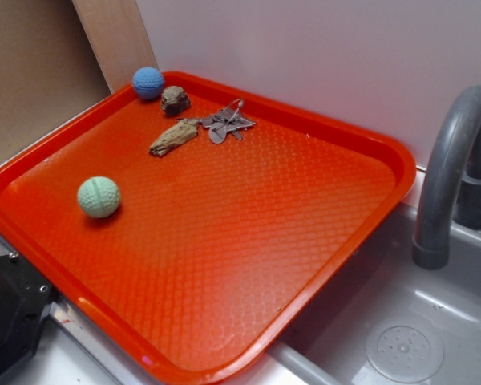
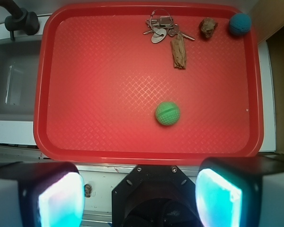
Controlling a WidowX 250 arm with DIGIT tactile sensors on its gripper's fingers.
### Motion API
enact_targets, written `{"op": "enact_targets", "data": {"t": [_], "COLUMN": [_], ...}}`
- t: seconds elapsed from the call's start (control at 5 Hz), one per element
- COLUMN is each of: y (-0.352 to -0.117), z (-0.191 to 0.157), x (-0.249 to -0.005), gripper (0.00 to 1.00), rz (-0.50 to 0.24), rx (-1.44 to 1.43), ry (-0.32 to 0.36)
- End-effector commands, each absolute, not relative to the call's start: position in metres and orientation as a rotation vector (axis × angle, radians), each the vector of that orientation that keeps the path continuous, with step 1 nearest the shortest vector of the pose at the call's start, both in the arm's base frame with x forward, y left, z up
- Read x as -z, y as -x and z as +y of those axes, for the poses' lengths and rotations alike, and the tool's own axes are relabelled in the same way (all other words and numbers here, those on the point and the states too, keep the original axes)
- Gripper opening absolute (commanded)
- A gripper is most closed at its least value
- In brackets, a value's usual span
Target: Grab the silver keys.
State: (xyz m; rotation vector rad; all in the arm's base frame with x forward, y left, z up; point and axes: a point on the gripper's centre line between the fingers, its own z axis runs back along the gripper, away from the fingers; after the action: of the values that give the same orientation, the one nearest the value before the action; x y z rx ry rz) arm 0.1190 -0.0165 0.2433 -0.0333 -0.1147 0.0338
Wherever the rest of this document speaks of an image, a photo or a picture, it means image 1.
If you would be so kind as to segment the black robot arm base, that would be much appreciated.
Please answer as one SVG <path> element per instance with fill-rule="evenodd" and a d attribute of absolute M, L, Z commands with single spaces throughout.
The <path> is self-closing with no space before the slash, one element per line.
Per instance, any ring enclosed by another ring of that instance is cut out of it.
<path fill-rule="evenodd" d="M 21 254 L 0 256 L 0 383 L 35 357 L 55 288 Z"/>

